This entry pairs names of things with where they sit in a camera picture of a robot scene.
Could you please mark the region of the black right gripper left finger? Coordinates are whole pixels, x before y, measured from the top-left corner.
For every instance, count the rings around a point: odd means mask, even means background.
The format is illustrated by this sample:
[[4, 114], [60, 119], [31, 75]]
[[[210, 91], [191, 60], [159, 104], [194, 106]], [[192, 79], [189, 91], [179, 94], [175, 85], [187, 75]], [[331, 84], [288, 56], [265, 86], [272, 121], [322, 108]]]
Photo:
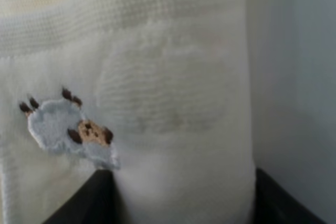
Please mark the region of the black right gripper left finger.
[[98, 170], [44, 223], [121, 223], [113, 173]]

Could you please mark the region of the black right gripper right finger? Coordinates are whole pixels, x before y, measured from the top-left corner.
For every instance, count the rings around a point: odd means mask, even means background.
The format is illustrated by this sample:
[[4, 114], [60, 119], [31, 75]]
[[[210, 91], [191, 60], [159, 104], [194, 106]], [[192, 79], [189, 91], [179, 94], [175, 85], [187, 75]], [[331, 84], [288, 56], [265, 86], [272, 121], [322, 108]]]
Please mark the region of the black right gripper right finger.
[[258, 168], [253, 223], [324, 224], [325, 222], [295, 200], [265, 171]]

